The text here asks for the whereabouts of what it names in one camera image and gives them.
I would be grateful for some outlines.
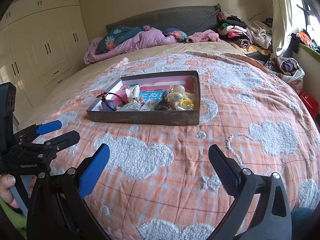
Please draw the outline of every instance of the window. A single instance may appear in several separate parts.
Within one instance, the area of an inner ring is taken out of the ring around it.
[[[311,39],[320,45],[320,24],[305,0],[291,0],[292,24],[299,30],[306,29]]]

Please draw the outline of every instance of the glasses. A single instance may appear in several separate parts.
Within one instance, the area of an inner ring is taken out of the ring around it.
[[[121,100],[121,102],[122,102],[123,105],[126,105],[127,103],[129,103],[128,101],[125,101],[121,96],[119,96],[119,95],[117,95],[117,94],[115,94],[115,93],[104,92],[104,93],[98,95],[97,98],[102,98],[101,101],[102,101],[103,103],[105,103],[106,106],[107,106],[109,109],[111,109],[112,111],[117,111],[117,109],[111,107],[111,106],[108,104],[108,101],[107,101],[107,99],[106,99],[106,95],[109,95],[109,94],[118,97],[118,98]]]

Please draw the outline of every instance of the power cord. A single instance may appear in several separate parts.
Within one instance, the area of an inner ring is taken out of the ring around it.
[[[256,14],[255,16],[251,17],[249,21],[251,21],[252,18],[254,18],[254,17],[258,16],[258,15],[261,15],[261,14],[264,14],[264,13],[270,11],[272,5],[273,5],[273,2],[272,2],[267,8],[265,8],[261,13]]]

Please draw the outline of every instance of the pink blanket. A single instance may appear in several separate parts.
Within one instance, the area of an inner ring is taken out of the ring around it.
[[[188,36],[186,42],[203,42],[203,41],[221,41],[219,39],[219,34],[215,33],[213,30],[206,30],[203,33],[195,33],[192,36]]]
[[[112,51],[109,51],[107,53],[100,53],[96,51],[97,46],[101,40],[102,38],[94,38],[91,41],[88,50],[84,54],[83,60],[85,64],[102,61],[126,52],[132,52],[139,49],[151,48],[154,46],[167,45],[177,42],[175,37],[165,37],[162,34],[161,30],[155,28],[151,28],[151,30],[147,32],[138,33],[133,38],[128,39],[127,41],[116,46]]]

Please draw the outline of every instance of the hand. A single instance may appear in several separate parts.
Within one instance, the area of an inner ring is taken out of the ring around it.
[[[19,208],[17,201],[13,198],[9,189],[14,186],[15,183],[16,179],[14,176],[7,173],[0,175],[0,197],[13,208]]]

